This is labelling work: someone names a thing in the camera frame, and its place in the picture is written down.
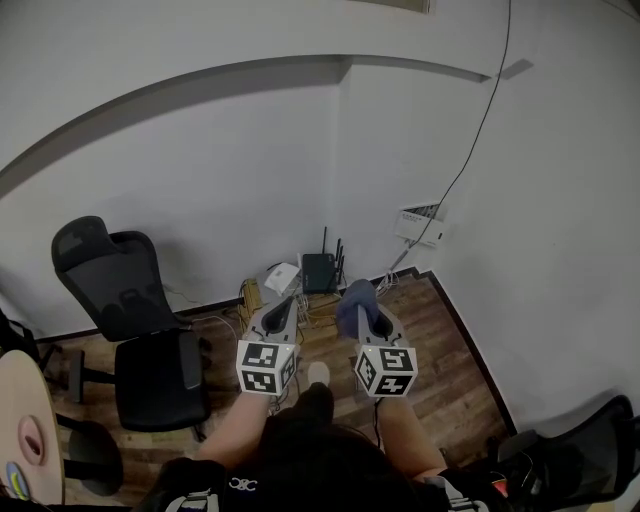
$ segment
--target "white shoe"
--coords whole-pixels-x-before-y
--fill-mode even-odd
[[[329,372],[329,367],[326,364],[320,361],[314,361],[309,365],[307,378],[309,379],[309,386],[314,382],[321,382],[325,386],[328,386],[331,381],[331,372]]]

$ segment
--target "mesh chair back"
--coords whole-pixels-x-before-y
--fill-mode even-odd
[[[56,234],[51,255],[60,281],[109,341],[181,327],[146,235],[109,235],[102,219],[82,217]]]
[[[633,418],[629,399],[618,396],[569,432],[542,439],[534,458],[542,461],[546,510],[608,501],[621,495],[633,479]]]

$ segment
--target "wall-mounted device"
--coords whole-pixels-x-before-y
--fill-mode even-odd
[[[438,211],[438,218],[433,217],[436,210]],[[442,209],[438,209],[438,203],[425,203],[401,208],[396,219],[394,233],[413,242],[418,240],[424,232],[424,235],[420,238],[420,243],[436,247],[444,234],[445,226],[444,222],[442,222],[442,213]],[[429,229],[424,231],[430,220]]]

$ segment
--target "black cable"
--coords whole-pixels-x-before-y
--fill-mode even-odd
[[[451,185],[449,185],[449,188],[447,188],[447,191],[444,193],[444,195],[440,199],[440,202],[438,203],[438,206],[436,206],[436,209],[434,210],[433,215],[431,217],[429,217],[429,222],[427,222],[427,225],[422,230],[422,233],[420,233],[420,236],[418,237],[417,240],[414,240],[413,242],[411,242],[409,244],[409,249],[412,249],[416,244],[418,244],[420,242],[420,240],[422,240],[422,237],[427,232],[427,229],[429,229],[429,225],[431,224],[431,221],[438,214],[438,210],[440,209],[440,206],[442,206],[442,202],[446,199],[447,195],[449,195],[449,192],[451,191],[453,186],[458,181],[458,178],[460,178],[460,176],[462,176],[462,173],[467,168],[467,164],[469,163],[469,160],[471,160],[471,156],[473,155],[473,150],[476,147],[476,143],[478,142],[478,138],[480,137],[480,133],[482,132],[482,127],[484,126],[484,122],[487,119],[487,115],[489,114],[489,110],[491,109],[491,105],[493,104],[493,98],[496,95],[496,91],[498,90],[498,85],[500,84],[500,79],[502,78],[502,69],[504,68],[504,62],[505,62],[505,60],[507,58],[507,51],[509,49],[509,36],[510,36],[510,34],[511,34],[511,0],[509,0],[509,17],[508,17],[508,21],[507,21],[507,40],[506,40],[505,45],[504,45],[504,54],[502,55],[502,62],[500,63],[500,70],[498,71],[498,78],[496,79],[496,85],[493,88],[493,92],[491,93],[491,98],[489,98],[489,103],[487,105],[487,109],[484,112],[484,116],[482,116],[482,121],[480,121],[480,126],[478,127],[478,132],[476,133],[476,137],[473,140],[473,144],[471,145],[471,150],[469,151],[469,154],[467,155],[467,159],[465,160],[464,165],[462,166],[462,169],[460,169],[460,172],[455,177],[455,179],[451,182]],[[403,257],[399,261],[396,262],[394,267],[397,267],[400,264],[400,262],[405,258],[406,255],[407,255],[407,253],[405,253],[403,255]]]
[[[384,397],[376,400],[376,403],[373,406],[373,431],[376,433],[376,439],[378,440],[378,448],[380,448],[380,432],[378,432],[378,406],[380,405],[380,402],[382,402],[383,400],[384,400]]]
[[[300,332],[300,336],[302,336],[302,342],[300,343],[300,346],[304,345],[304,342],[306,341],[304,338],[304,333],[302,332],[302,329],[300,329],[300,326],[298,325],[298,331]]]

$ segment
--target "blue cloth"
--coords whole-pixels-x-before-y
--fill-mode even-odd
[[[336,325],[341,336],[358,339],[358,306],[365,309],[371,325],[378,321],[380,310],[376,289],[366,279],[359,279],[349,286],[338,303]]]

